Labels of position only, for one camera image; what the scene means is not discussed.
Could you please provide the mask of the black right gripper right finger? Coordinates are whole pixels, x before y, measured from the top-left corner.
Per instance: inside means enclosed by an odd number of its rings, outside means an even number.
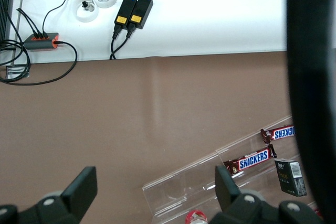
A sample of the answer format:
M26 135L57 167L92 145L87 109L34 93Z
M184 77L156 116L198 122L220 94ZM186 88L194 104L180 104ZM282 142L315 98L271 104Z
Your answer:
M209 223L323 223L309 206L283 201L273 207L255 191L242 193L224 166L215 168L215 193L221 207Z

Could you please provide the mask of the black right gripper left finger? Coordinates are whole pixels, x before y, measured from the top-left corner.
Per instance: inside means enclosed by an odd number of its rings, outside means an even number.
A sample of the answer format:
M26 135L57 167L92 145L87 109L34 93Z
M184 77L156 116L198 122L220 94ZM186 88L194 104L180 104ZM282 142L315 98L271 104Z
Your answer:
M87 166L60 193L51 193L23 211L1 205L1 223L81 223L98 192L96 167Z

